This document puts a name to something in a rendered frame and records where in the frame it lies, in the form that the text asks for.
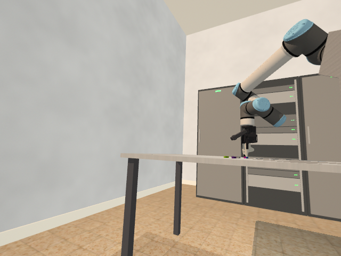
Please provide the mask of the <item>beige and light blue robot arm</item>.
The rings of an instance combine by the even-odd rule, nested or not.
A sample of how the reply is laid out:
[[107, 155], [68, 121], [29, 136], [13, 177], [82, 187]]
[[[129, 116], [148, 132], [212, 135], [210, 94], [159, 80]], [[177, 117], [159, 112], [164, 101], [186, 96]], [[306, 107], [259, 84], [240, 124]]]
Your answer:
[[308, 19], [292, 26], [283, 37], [282, 46], [261, 64], [243, 82], [238, 83], [232, 94], [242, 100], [240, 104], [240, 125], [255, 125], [254, 115], [275, 127], [286, 121], [286, 116], [273, 108], [267, 98], [259, 97], [253, 90], [291, 58], [305, 55], [308, 62], [321, 65], [328, 33]]

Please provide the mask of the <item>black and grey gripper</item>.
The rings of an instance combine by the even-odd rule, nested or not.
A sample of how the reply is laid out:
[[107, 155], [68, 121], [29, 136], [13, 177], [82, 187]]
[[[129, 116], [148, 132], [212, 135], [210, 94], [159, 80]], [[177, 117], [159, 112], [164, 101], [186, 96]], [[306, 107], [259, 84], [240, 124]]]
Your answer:
[[241, 137], [241, 146], [244, 157], [248, 157], [248, 153], [254, 151], [250, 143], [256, 143], [256, 127], [252, 125], [244, 125], [243, 129], [247, 130], [247, 133]]

